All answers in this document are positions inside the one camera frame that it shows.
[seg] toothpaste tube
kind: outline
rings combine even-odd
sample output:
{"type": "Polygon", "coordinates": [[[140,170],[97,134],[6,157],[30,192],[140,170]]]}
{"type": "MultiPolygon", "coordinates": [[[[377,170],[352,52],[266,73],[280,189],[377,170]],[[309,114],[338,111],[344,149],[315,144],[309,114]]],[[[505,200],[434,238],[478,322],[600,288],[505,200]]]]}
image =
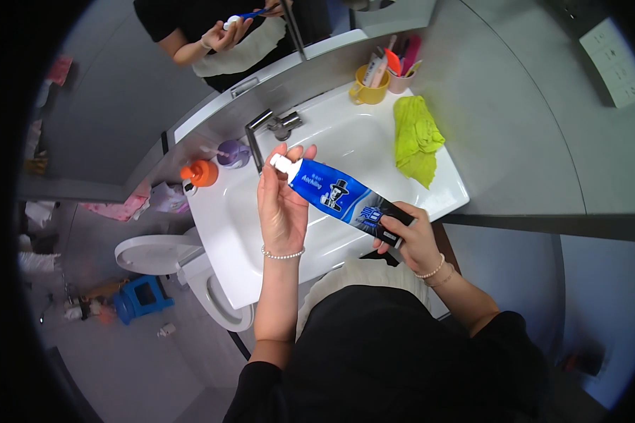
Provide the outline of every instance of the toothpaste tube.
{"type": "Polygon", "coordinates": [[[270,163],[286,173],[287,184],[318,210],[395,248],[400,246],[402,238],[381,225],[381,216],[395,217],[407,226],[415,221],[413,216],[335,168],[303,158],[292,163],[279,154],[270,163]]]}

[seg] electrical outlet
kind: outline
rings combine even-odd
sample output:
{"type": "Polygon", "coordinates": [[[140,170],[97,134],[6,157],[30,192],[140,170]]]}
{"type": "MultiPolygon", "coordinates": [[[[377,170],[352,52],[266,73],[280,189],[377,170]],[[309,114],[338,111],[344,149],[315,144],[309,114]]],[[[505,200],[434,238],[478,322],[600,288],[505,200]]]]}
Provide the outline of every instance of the electrical outlet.
{"type": "Polygon", "coordinates": [[[635,56],[614,22],[605,19],[579,41],[600,72],[614,105],[635,102],[635,56]]]}

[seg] pearl bracelet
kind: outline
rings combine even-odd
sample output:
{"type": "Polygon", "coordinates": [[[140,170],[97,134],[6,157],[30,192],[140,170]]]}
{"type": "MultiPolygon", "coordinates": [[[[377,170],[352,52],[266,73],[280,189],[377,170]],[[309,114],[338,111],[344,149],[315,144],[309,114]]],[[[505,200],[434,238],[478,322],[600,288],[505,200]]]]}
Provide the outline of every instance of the pearl bracelet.
{"type": "Polygon", "coordinates": [[[442,265],[444,264],[444,254],[440,253],[440,257],[442,257],[442,260],[440,260],[440,265],[439,265],[439,266],[438,266],[435,270],[433,270],[431,273],[429,273],[429,274],[427,274],[427,275],[417,275],[417,274],[414,274],[414,276],[416,276],[417,278],[419,278],[419,279],[422,279],[422,280],[423,280],[423,279],[426,279],[427,277],[432,277],[433,275],[435,275],[437,272],[439,272],[439,271],[440,271],[440,268],[441,268],[441,267],[442,267],[442,265]]]}
{"type": "Polygon", "coordinates": [[[300,255],[302,255],[304,252],[306,252],[306,248],[305,247],[301,247],[301,251],[299,252],[295,252],[294,254],[290,254],[287,256],[273,256],[270,252],[266,251],[266,245],[263,244],[261,246],[261,253],[268,257],[268,258],[275,258],[276,260],[286,260],[287,258],[295,258],[298,257],[300,255]]]}
{"type": "Polygon", "coordinates": [[[208,46],[205,42],[204,42],[204,38],[200,38],[200,45],[203,47],[203,49],[205,50],[211,50],[212,47],[208,46]]]}

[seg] stainless steel faucet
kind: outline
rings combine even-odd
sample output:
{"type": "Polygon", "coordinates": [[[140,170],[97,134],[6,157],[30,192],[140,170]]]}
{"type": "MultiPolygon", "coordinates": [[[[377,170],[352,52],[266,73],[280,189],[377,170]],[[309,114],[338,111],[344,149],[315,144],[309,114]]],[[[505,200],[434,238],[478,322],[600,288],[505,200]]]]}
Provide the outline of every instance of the stainless steel faucet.
{"type": "Polygon", "coordinates": [[[273,115],[272,110],[268,109],[259,114],[253,121],[245,125],[244,132],[247,135],[249,149],[252,150],[252,157],[254,158],[256,171],[259,172],[259,174],[261,174],[261,170],[263,169],[264,160],[261,155],[261,150],[259,149],[259,144],[256,142],[254,131],[261,128],[264,123],[268,123],[268,129],[275,133],[277,140],[286,141],[292,134],[292,129],[301,126],[303,121],[296,112],[290,113],[289,116],[280,119],[273,115]]]}

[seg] toilet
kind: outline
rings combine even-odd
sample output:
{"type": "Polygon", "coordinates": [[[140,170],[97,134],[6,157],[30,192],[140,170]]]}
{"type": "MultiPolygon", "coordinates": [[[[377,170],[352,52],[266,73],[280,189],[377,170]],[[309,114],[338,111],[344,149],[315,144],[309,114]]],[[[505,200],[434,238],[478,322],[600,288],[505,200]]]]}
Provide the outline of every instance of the toilet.
{"type": "Polygon", "coordinates": [[[179,283],[188,284],[207,313],[226,330],[242,332],[254,322],[254,306],[235,310],[230,305],[195,227],[183,235],[146,235],[122,241],[115,248],[115,260],[138,274],[176,274],[179,283]]]}

